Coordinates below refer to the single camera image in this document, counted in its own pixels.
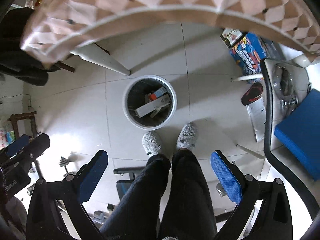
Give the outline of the white Doctor toothpaste box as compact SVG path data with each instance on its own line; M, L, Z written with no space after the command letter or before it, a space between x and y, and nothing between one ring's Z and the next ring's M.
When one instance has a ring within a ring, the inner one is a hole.
M153 100L152 102L149 102L137 109L135 109L136 115L141 118L154 110L158 109L159 107L166 106L171 102L171 98L168 94L165 94L164 96L161 96L160 98L157 98L156 100Z

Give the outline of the white round trash bin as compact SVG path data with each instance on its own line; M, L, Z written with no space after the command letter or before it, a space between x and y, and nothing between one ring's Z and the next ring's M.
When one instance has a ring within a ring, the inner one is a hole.
M145 75L133 81L123 96L126 118L138 128L154 130L165 126L177 109L172 85L156 75Z

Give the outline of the small metal dumbbell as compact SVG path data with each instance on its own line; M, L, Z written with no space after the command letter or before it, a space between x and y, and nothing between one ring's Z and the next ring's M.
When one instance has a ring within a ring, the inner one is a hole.
M65 178L68 175L75 175L74 172L69 172L67 169L67 166L69 165L70 161L67 158L61 157L59 160L59 166L63 167L65 170L65 174L63 175L63 177Z

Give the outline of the right leg dark trousers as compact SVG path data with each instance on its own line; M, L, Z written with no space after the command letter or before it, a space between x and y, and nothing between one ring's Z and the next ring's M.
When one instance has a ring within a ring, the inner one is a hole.
M214 239L216 220L208 184L195 155L178 150L172 159L169 200L159 239Z

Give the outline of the leg dark trousers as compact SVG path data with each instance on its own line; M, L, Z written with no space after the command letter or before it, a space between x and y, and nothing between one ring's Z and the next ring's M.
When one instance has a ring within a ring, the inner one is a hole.
M168 183L170 160L148 159L116 209L100 229L105 239L156 239L159 206Z
M159 239L214 239L216 220L208 184L195 155L178 150L172 159L169 200Z

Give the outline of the left leg dark trousers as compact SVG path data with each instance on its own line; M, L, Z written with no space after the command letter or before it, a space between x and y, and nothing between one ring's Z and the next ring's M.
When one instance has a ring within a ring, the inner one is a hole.
M168 183L170 160L148 159L116 209L100 229L105 239L156 239L159 206Z

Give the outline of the blue cushion pad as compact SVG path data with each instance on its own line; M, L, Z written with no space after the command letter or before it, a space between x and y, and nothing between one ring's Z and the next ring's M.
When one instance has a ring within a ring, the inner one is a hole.
M293 113L274 129L275 137L315 181L319 180L319 111L319 91L313 89Z

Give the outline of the white table leg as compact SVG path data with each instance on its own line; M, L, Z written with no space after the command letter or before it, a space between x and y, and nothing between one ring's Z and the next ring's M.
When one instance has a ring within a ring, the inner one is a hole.
M120 62L115 60L111 55L109 55L95 43L84 47L75 48L71 51L71 54L79 56L85 61L110 69L119 74L125 76L131 75L131 72L127 68L125 68Z

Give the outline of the grey left fluffy slipper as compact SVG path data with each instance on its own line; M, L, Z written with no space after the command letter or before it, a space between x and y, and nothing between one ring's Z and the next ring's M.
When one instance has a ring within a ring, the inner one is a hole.
M154 156L163 153L162 140L155 131L148 131L143 135L142 145L148 156Z

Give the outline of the grey fluffy slipper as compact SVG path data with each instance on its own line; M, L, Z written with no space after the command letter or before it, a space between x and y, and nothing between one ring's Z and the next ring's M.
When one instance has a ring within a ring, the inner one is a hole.
M143 135L142 145L148 156L154 156L163 153L162 140L155 131L148 131Z
M195 148L198 138L198 129L195 123L190 122L183 126L176 143L176 149L188 149L192 151Z

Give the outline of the white paper booklet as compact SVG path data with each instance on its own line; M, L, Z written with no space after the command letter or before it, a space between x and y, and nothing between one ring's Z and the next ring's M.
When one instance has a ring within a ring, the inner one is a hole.
M263 98L246 106L253 126L256 142L260 142L265 136L266 109Z

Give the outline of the grey right fluffy slipper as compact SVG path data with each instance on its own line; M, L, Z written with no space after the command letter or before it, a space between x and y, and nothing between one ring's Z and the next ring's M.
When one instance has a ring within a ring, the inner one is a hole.
M183 126L176 143L176 149L188 149L192 151L195 148L198 138L198 129L195 123L190 122Z

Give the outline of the black red slipper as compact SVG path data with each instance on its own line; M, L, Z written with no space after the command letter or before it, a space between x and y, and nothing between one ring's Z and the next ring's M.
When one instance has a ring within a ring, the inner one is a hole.
M257 101L263 93L263 85L259 82L254 83L250 89L242 96L241 103L247 106Z

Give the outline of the pink brown checkered tablecloth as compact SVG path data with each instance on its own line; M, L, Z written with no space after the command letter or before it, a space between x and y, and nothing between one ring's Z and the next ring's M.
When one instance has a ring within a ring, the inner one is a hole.
M303 0L43 0L21 49L50 67L75 48L179 21L252 32L319 60L319 23Z

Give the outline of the blue colourful toy box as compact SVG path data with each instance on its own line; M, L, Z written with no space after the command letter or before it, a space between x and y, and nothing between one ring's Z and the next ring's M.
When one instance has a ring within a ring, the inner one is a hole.
M229 53L244 76L260 74L262 59L267 57L281 59L281 55L272 41L254 33L247 33L229 50Z

